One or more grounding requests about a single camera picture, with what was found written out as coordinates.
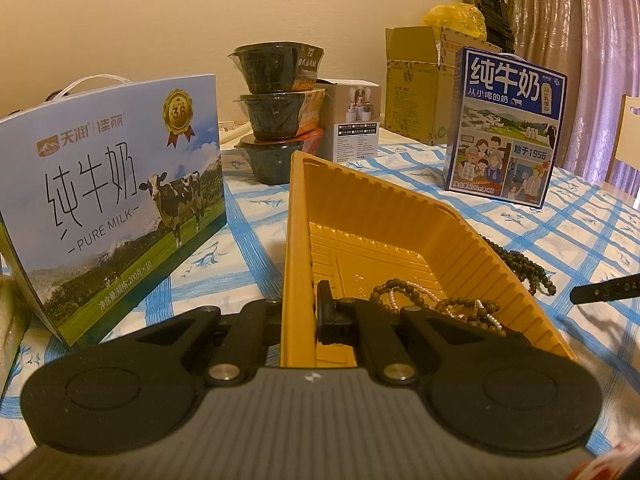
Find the orange plastic tray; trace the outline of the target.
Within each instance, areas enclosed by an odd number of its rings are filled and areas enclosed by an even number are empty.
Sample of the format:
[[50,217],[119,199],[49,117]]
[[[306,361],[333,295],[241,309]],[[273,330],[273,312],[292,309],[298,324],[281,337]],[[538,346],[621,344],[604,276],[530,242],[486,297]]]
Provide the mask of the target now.
[[457,209],[355,169],[291,157],[280,363],[352,367],[355,353],[317,336],[316,287],[368,299],[391,278],[438,298],[494,300],[498,320],[536,348],[574,359],[544,309]]

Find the blue checked tablecloth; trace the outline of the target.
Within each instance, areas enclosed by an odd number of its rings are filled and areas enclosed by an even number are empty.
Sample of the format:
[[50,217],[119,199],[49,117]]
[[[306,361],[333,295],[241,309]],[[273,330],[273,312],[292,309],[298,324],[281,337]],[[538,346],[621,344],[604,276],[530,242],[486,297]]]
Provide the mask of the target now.
[[[396,134],[357,169],[454,206],[484,237],[540,264],[555,286],[538,302],[578,360],[597,377],[604,403],[589,440],[601,454],[639,437],[639,304],[575,306],[570,291],[639,270],[639,216],[613,193],[555,169],[540,209],[442,188],[445,152]],[[202,304],[224,312],[282,292],[288,188],[254,180],[235,150],[222,154],[227,225],[144,298],[114,329],[122,336]]]

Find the cream wooden chair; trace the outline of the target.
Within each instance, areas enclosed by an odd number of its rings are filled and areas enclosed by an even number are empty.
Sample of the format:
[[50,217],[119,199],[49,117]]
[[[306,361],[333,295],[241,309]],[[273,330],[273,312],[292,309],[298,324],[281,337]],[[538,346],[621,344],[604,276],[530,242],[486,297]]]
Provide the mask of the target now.
[[623,191],[627,169],[639,170],[639,98],[624,94],[605,182]]

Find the light blue milk carton box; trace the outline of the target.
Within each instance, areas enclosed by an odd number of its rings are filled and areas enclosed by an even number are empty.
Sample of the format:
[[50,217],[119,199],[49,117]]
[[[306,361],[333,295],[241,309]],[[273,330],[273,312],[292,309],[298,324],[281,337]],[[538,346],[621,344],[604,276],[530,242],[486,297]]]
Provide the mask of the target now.
[[65,89],[1,122],[1,253],[67,348],[96,344],[224,226],[212,74]]

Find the dark blue milk carton box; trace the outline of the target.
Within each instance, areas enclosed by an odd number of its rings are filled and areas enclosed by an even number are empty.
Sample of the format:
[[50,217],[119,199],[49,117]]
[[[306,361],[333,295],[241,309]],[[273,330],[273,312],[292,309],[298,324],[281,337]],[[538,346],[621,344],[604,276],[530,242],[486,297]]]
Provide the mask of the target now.
[[563,122],[567,76],[510,53],[457,53],[444,188],[540,209]]

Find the pink shiny curtain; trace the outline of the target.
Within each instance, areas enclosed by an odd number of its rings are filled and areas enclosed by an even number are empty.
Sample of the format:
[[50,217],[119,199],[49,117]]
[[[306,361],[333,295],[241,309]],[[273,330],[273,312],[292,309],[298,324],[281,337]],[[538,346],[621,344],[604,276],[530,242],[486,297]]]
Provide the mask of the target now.
[[567,76],[555,162],[634,195],[639,173],[614,157],[624,96],[639,93],[639,0],[508,0],[515,51]]

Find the bottom black instant noodle bowl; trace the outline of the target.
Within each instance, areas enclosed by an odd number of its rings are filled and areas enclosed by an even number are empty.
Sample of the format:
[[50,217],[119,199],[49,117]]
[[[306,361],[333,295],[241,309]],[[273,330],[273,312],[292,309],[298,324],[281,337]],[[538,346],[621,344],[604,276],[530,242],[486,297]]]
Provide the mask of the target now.
[[318,127],[301,136],[279,141],[258,141],[254,134],[242,136],[236,148],[248,160],[255,179],[262,184],[290,182],[291,157],[295,152],[317,153],[323,136]]

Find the black instant noodle bowl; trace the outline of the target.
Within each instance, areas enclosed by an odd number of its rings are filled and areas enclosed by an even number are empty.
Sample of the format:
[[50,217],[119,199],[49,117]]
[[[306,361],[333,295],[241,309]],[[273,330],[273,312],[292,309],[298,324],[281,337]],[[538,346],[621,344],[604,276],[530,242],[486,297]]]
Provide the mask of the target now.
[[251,94],[306,91],[314,88],[324,51],[301,42],[246,44],[229,58]]
[[236,102],[260,142],[283,141],[311,132],[320,124],[326,90],[244,94]]
[[291,157],[295,152],[317,153],[323,136],[318,127],[301,136],[279,141],[258,141],[254,134],[242,136],[236,148],[248,160],[255,179],[262,184],[290,182]]

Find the black handbag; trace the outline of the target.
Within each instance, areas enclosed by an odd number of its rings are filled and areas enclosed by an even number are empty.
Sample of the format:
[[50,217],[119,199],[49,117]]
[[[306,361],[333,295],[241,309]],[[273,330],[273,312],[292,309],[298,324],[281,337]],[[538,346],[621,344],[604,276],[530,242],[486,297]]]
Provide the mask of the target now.
[[485,20],[487,41],[503,52],[514,52],[514,35],[506,14],[506,0],[471,0]]

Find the brown cardboard box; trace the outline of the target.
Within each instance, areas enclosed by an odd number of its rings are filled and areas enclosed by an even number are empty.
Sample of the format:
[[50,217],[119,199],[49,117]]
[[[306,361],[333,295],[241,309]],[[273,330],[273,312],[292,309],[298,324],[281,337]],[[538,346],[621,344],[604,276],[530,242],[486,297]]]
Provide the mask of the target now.
[[464,47],[500,48],[463,32],[436,26],[388,28],[384,127],[424,144],[449,136],[457,53]]

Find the small white product box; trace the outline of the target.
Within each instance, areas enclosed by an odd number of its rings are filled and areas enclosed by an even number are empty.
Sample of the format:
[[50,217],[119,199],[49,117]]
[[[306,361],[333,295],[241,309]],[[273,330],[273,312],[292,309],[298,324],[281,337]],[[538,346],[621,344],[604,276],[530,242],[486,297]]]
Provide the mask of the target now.
[[381,86],[359,79],[318,79],[323,89],[322,140],[317,155],[330,162],[351,162],[378,154]]

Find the yellow plastic bag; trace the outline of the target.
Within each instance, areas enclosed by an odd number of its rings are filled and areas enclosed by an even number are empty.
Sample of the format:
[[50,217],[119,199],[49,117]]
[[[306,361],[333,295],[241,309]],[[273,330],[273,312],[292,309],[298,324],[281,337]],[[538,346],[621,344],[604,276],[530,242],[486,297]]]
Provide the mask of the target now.
[[423,15],[421,24],[448,28],[475,39],[487,40],[484,15],[471,3],[456,2],[433,6]]

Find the middle black instant noodle bowl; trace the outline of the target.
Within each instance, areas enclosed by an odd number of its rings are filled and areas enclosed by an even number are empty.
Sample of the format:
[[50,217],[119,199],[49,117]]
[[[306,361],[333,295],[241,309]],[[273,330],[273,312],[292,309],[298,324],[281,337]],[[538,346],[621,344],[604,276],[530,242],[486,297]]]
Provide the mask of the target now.
[[320,124],[326,90],[244,94],[236,102],[260,142],[283,141],[311,132]]

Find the top black instant noodle bowl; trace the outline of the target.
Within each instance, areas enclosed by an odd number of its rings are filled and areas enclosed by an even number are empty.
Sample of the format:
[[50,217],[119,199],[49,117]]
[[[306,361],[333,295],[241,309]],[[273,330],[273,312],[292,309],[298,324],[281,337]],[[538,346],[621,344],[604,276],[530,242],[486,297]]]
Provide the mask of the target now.
[[324,51],[301,42],[246,44],[229,58],[251,94],[306,91],[314,88]]

